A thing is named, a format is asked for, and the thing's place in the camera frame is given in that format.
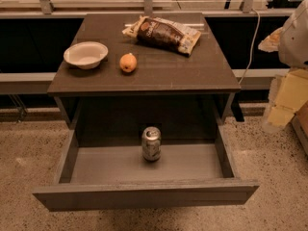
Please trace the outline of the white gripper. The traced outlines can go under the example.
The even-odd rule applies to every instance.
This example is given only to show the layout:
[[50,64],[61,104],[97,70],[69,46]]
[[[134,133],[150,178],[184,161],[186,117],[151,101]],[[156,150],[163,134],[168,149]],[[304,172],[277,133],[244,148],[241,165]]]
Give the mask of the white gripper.
[[269,104],[262,121],[267,133],[283,130],[295,113],[308,101],[308,0],[303,0],[283,27],[263,39],[258,49],[278,50],[279,61],[292,68],[284,76],[276,76],[269,88]]

